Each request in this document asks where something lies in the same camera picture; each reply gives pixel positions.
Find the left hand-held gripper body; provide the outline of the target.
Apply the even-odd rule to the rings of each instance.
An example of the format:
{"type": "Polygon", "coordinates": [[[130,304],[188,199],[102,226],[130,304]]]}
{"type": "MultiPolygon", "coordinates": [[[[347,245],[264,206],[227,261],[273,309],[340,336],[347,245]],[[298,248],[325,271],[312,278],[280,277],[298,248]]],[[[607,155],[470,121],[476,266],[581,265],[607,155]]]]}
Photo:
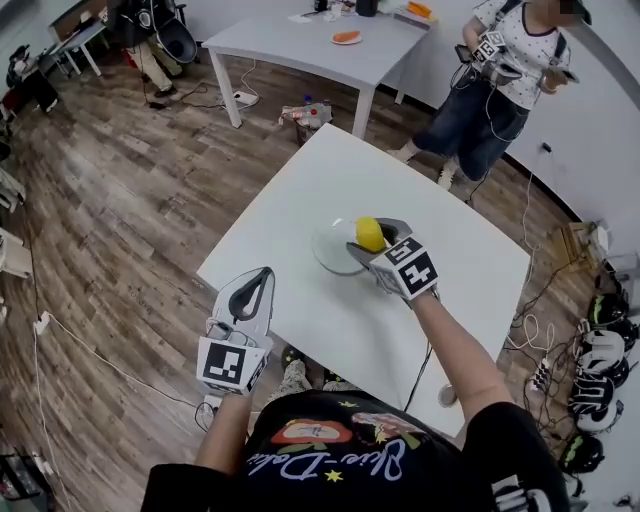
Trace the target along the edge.
{"type": "Polygon", "coordinates": [[[218,395],[249,396],[266,369],[274,342],[211,319],[198,341],[196,378],[218,395]]]}

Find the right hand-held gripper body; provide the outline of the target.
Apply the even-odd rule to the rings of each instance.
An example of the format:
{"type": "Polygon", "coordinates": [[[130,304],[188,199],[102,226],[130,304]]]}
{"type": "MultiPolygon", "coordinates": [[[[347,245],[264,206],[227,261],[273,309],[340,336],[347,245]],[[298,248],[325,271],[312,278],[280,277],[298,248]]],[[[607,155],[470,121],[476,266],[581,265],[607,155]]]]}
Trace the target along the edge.
{"type": "Polygon", "coordinates": [[[406,301],[423,293],[438,296],[438,273],[422,240],[414,234],[376,256],[369,269],[386,292],[406,301]]]}

